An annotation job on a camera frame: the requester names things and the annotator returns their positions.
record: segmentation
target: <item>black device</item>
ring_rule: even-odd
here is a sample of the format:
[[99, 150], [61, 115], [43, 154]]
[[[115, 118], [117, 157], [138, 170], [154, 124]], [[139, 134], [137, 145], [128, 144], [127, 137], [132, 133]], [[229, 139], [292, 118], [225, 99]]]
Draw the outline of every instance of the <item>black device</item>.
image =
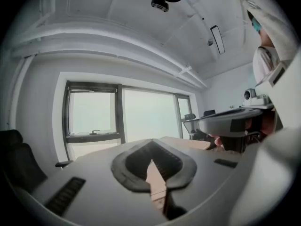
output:
[[158, 8], [163, 12], [168, 12], [169, 6], [164, 0], [151, 0], [151, 6], [153, 8]]

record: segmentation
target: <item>ceiling light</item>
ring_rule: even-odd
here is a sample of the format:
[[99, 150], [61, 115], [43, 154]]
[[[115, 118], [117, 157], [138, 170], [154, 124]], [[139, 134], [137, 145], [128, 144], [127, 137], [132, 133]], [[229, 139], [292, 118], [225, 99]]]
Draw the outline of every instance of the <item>ceiling light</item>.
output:
[[225, 47], [224, 47], [224, 43], [222, 41], [222, 36], [221, 36], [220, 30], [219, 30], [218, 26], [213, 26], [210, 30], [213, 34], [218, 51], [220, 52], [220, 55], [221, 55], [225, 52]]

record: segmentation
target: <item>white wall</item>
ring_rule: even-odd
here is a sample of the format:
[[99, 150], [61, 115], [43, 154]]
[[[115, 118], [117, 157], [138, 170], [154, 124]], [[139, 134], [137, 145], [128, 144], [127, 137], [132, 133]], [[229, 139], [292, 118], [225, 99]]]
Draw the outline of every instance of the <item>white wall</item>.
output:
[[230, 70], [205, 81], [209, 89], [202, 93], [205, 110], [222, 112], [230, 106], [238, 108], [244, 100], [244, 91], [256, 85], [252, 64]]
[[143, 86], [144, 83], [144, 87], [190, 95], [193, 112], [196, 116], [203, 114], [200, 92], [163, 72], [98, 55], [69, 53], [37, 56], [24, 78], [16, 128], [31, 146], [38, 164], [47, 175], [56, 172], [55, 164], [64, 159], [63, 155], [57, 154], [55, 144], [60, 146], [60, 152], [64, 152], [61, 126], [66, 79], [76, 81], [85, 78], [86, 81], [116, 83], [121, 77], [125, 85], [137, 86], [141, 83]]

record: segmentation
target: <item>window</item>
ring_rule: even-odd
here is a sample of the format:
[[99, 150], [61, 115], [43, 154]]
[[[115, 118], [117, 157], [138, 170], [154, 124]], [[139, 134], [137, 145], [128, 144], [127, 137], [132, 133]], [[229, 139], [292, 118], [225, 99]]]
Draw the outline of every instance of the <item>window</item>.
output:
[[119, 97], [121, 85], [67, 82], [63, 127], [69, 159], [125, 143]]
[[148, 138], [189, 139], [189, 96], [115, 84], [66, 83], [63, 135], [69, 160]]

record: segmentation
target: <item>ceiling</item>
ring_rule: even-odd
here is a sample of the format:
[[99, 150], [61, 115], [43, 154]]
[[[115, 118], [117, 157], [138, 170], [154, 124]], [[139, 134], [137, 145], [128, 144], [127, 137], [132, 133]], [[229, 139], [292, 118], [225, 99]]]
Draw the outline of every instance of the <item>ceiling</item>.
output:
[[[125, 26], [171, 50], [203, 79], [251, 62], [252, 53], [245, 52], [257, 42], [240, 0], [182, 0], [169, 3], [167, 13], [153, 8], [151, 0], [56, 0], [55, 6], [50, 24], [105, 20]], [[207, 45], [214, 25], [222, 34], [222, 55], [215, 43]], [[233, 62], [241, 53], [243, 59]]]

